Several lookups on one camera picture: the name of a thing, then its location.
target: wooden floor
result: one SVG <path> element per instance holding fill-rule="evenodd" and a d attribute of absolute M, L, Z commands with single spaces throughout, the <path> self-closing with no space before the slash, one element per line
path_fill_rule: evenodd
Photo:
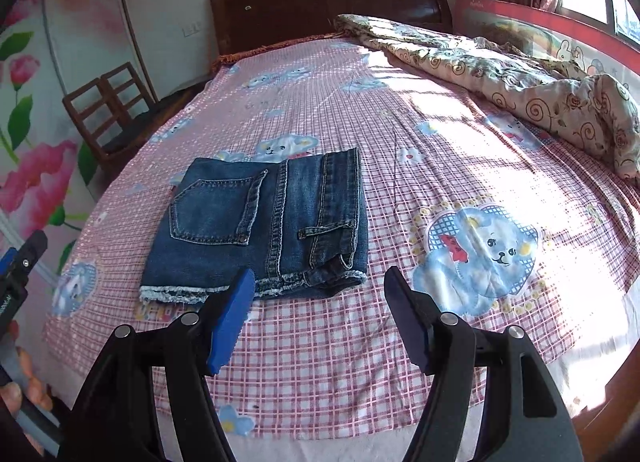
<path fill-rule="evenodd" d="M 574 418 L 585 462 L 596 462 L 607 451 L 639 402 L 640 343 L 607 384 L 605 402 Z"/>

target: headboard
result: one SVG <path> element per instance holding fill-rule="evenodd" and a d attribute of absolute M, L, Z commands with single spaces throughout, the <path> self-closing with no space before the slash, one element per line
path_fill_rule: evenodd
<path fill-rule="evenodd" d="M 220 55 L 334 31 L 338 14 L 362 14 L 452 32 L 447 0 L 210 0 Z"/>

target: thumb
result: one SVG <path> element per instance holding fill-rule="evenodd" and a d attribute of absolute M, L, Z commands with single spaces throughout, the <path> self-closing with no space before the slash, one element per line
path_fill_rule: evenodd
<path fill-rule="evenodd" d="M 6 386 L 0 388 L 0 397 L 4 400 L 5 405 L 9 409 L 9 413 L 15 415 L 20 410 L 22 404 L 22 391 L 20 386 L 15 382 L 10 382 Z"/>

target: silver bolt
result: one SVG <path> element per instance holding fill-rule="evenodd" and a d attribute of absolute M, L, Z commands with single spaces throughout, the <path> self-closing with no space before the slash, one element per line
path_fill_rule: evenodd
<path fill-rule="evenodd" d="M 517 325 L 509 328 L 509 335 L 516 339 L 522 339 L 524 337 L 524 330 Z"/>
<path fill-rule="evenodd" d="M 195 312 L 187 312 L 187 314 L 182 314 L 180 318 L 180 323 L 183 325 L 187 325 L 188 327 L 196 324 L 198 322 L 198 315 Z"/>
<path fill-rule="evenodd" d="M 451 312 L 445 312 L 440 316 L 440 321 L 452 327 L 458 324 L 458 316 L 452 314 Z"/>
<path fill-rule="evenodd" d="M 131 327 L 129 325 L 120 325 L 116 328 L 115 336 L 118 339 L 123 339 L 123 337 L 127 337 L 131 333 Z"/>

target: folded denim shorts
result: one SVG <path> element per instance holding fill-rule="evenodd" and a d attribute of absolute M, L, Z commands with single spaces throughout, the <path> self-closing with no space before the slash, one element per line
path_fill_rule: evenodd
<path fill-rule="evenodd" d="M 280 163 L 196 158 L 160 223 L 140 297 L 203 302 L 239 268 L 256 298 L 331 297 L 366 279 L 360 152 Z"/>

